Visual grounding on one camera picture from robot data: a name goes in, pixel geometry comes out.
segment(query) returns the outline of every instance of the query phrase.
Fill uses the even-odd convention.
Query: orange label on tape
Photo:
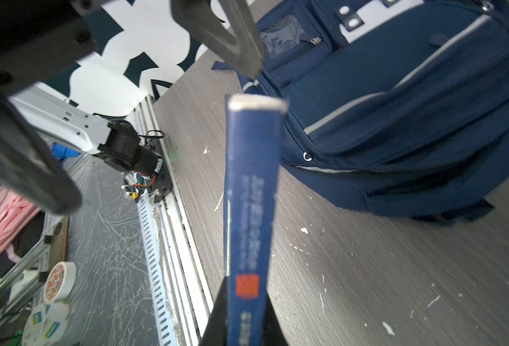
[[[260,277],[258,274],[240,274],[235,277],[235,295],[248,300],[258,298]]]

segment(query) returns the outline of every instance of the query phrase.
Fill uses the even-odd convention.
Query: white tape roll
[[[38,305],[23,329],[23,346],[48,346],[60,341],[66,330],[69,311],[65,303]]]
[[[68,297],[76,281],[76,264],[58,262],[50,271],[43,290],[45,302],[63,301]]]

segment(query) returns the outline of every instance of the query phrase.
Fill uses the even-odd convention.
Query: scratched gray surface
[[[273,3],[255,2],[255,19]],[[215,59],[204,54],[155,104],[213,295],[223,95],[241,92],[232,72],[210,71]],[[493,213],[452,228],[337,209],[286,171],[279,179],[269,292],[292,346],[509,345],[509,179],[488,196]]]
[[[119,172],[90,156],[82,165],[67,253],[78,271],[59,345],[158,345],[137,207],[123,198]]]

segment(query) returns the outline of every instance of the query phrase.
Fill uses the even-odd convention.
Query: pink bag
[[[9,248],[16,235],[39,211],[30,201],[0,187],[0,253]]]

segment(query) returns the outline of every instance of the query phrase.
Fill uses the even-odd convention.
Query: navy blue backpack
[[[449,225],[509,176],[504,0],[285,0],[258,22],[282,165],[341,208]],[[226,68],[216,63],[215,69]]]

